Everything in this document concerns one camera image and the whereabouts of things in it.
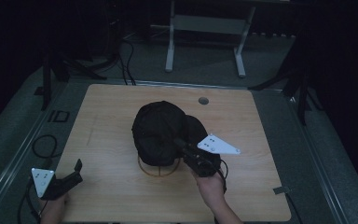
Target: dark wall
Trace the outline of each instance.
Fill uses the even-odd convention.
[[[0,113],[23,81],[42,65],[46,52],[90,60],[91,53],[107,55],[113,50],[119,38],[112,32],[117,25],[115,2],[1,0]],[[109,42],[108,36],[116,42]]]
[[[295,62],[311,66],[311,83],[358,173],[358,1],[317,6],[296,43]]]

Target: wooden table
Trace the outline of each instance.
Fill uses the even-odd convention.
[[[200,104],[200,97],[209,103]],[[226,198],[241,220],[290,219],[284,195],[273,191],[281,180],[249,91],[95,84],[87,91],[57,168],[57,176],[65,176],[77,159],[83,161],[84,181],[71,190],[64,221],[213,222],[182,161],[164,177],[147,175],[138,164],[131,126],[143,105],[162,100],[241,150],[240,155],[222,155],[229,168]],[[158,169],[142,165],[147,172]]]

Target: motion capture marker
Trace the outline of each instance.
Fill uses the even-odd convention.
[[[54,171],[32,168],[31,173],[34,179],[37,196],[42,198],[48,189],[50,181],[54,177]]]
[[[209,104],[209,100],[206,97],[200,97],[199,98],[199,103],[202,104],[202,105],[207,105],[207,104]]]
[[[209,134],[200,141],[197,147],[213,154],[241,154],[238,148],[235,148],[213,134]]]
[[[286,186],[281,186],[276,189],[273,189],[275,194],[281,194],[281,193],[289,193],[291,190]]]

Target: metal stand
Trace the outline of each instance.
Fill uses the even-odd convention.
[[[168,46],[167,61],[165,71],[171,72],[173,68],[174,40],[175,30],[187,30],[196,32],[210,32],[229,35],[241,35],[240,44],[234,48],[234,57],[237,63],[238,76],[245,77],[245,69],[242,60],[242,49],[245,44],[252,18],[255,14],[255,7],[250,9],[246,20],[218,19],[187,15],[175,15],[175,1],[171,1],[171,21],[170,21],[170,44]]]

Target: human hand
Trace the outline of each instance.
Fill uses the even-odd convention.
[[[40,223],[41,224],[58,224],[61,223],[63,215],[65,213],[65,204],[69,201],[69,194],[65,193],[60,198],[56,200],[40,200],[39,204],[42,209],[40,214]]]
[[[199,187],[205,204],[211,209],[214,217],[220,224],[242,224],[240,218],[229,207],[223,190],[224,180],[218,173],[213,176],[199,177],[191,171]]]
[[[216,173],[208,177],[199,177],[193,171],[191,174],[196,179],[202,199],[208,207],[214,210],[215,207],[226,204],[223,190],[224,180],[220,174]]]

